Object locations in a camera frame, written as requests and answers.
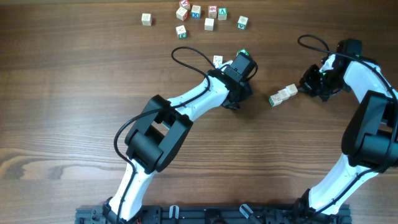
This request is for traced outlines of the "blue edged wooden block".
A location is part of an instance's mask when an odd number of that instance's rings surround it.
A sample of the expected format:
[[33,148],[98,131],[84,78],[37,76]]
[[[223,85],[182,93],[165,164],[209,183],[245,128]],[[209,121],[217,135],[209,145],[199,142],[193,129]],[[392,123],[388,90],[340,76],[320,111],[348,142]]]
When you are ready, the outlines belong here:
[[298,93],[298,89],[294,83],[286,86],[285,89],[287,90],[287,92],[290,96],[294,96]]

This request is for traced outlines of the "wooden picture block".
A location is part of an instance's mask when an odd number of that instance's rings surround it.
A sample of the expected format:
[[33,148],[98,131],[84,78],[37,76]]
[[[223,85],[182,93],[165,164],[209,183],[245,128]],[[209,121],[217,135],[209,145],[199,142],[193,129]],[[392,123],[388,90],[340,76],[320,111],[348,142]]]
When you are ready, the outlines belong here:
[[271,95],[269,97],[269,103],[272,107],[277,106],[279,104],[281,104],[283,102],[283,99],[280,97],[280,95],[278,93],[276,93],[275,95]]

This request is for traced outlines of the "blue P wooden block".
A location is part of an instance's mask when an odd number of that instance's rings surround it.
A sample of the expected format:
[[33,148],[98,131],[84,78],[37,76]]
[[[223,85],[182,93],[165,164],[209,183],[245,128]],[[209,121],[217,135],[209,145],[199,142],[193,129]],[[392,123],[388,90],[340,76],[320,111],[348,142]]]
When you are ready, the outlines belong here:
[[286,88],[279,90],[278,95],[280,96],[282,101],[285,101],[290,97],[289,91]]

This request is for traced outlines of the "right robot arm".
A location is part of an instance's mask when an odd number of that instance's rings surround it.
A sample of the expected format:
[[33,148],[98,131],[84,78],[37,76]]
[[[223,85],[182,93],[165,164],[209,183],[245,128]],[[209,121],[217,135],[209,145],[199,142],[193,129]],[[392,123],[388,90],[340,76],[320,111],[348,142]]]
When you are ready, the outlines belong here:
[[294,207],[304,223],[336,220],[336,214],[362,184],[397,167],[397,91],[384,78],[379,64],[362,56],[362,42],[345,39],[336,51],[322,49],[322,67],[312,65],[298,90],[327,101],[352,91],[359,107],[341,140],[342,154],[326,177],[308,189]]

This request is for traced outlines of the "green E block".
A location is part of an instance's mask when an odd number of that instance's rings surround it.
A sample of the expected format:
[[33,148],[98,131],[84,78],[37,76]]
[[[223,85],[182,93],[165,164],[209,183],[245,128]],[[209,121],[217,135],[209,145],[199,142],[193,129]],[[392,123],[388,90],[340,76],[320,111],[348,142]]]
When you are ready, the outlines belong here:
[[239,55],[240,53],[249,56],[249,52],[246,49],[241,49],[241,50],[237,51],[236,55]]

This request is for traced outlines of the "plain wooden block centre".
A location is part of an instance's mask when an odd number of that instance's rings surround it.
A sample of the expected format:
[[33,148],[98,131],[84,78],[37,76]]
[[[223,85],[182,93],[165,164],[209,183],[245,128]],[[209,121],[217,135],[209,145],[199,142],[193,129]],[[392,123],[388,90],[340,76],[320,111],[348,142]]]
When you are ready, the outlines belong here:
[[205,19],[205,30],[213,31],[214,30],[215,20],[213,18]]

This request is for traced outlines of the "plain wooden block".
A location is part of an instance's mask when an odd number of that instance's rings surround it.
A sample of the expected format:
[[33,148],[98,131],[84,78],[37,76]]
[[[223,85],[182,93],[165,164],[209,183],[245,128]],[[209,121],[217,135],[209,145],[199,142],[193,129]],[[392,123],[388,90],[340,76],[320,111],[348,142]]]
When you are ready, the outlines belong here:
[[152,25],[152,16],[148,13],[143,13],[141,17],[142,25],[151,26]]
[[205,19],[205,30],[213,31],[214,30],[215,20],[213,18]]

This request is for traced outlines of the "green A block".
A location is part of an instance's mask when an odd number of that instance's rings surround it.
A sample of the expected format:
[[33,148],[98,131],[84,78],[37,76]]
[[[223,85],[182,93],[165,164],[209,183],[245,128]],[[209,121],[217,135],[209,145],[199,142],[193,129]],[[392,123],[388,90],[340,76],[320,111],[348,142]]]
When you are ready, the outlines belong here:
[[218,8],[218,19],[221,21],[227,20],[228,17],[228,10],[226,7],[219,7]]

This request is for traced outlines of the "green side block left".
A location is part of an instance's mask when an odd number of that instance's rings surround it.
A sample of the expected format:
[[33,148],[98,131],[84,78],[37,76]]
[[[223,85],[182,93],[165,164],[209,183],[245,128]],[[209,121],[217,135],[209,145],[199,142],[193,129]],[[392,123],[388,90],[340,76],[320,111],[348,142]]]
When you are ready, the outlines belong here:
[[175,28],[177,37],[179,39],[186,39],[187,38],[187,30],[184,25],[178,26]]

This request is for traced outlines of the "red 9 block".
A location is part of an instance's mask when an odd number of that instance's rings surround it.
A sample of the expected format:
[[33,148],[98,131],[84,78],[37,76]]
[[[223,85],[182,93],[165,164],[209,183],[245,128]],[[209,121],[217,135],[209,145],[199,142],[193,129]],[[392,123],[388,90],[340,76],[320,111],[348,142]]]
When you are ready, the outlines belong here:
[[216,5],[210,5],[208,6],[208,17],[209,18],[217,18],[217,14],[218,14],[218,6]]

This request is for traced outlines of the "blue X block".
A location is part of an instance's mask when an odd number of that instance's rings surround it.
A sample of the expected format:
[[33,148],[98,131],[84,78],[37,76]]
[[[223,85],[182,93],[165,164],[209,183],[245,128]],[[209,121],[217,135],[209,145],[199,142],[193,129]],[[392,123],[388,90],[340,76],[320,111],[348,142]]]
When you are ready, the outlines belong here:
[[191,8],[191,16],[194,19],[199,19],[201,16],[201,6],[193,5]]

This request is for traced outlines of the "red edged wooden block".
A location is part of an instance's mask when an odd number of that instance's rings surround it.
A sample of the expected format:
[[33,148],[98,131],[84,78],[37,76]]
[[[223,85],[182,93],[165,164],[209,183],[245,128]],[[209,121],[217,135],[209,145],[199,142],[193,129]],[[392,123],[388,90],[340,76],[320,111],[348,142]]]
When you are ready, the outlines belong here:
[[183,7],[179,7],[176,11],[176,17],[181,21],[185,21],[188,17],[188,10]]

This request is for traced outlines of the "red letter block top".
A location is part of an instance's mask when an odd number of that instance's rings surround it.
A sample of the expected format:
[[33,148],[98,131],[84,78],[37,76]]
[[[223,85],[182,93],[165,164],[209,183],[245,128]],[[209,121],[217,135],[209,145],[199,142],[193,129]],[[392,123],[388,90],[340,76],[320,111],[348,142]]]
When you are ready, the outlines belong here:
[[188,11],[190,10],[190,2],[189,2],[189,0],[179,0],[178,3],[179,3],[180,7],[184,8],[184,9],[186,9]]

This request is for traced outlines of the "plain wooden block far left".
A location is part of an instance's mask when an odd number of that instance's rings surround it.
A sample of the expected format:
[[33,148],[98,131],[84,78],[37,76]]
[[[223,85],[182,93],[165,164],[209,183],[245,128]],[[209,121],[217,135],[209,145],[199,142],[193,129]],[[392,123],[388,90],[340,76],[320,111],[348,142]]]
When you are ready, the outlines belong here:
[[152,16],[148,13],[143,13],[141,17],[142,25],[151,26],[152,25]]

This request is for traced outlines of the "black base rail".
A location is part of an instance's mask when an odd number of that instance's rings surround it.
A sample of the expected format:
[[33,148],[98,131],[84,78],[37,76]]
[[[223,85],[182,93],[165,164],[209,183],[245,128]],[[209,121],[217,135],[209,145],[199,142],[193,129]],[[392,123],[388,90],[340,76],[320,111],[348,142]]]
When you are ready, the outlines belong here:
[[[293,219],[292,205],[249,206],[259,223],[301,223],[305,218]],[[253,218],[246,218],[239,207],[161,207],[143,206],[129,222],[120,223],[254,223]],[[78,208],[75,214],[76,224],[113,223],[105,216],[102,207]],[[340,207],[337,215],[330,217],[319,214],[306,223],[352,223],[349,205]]]

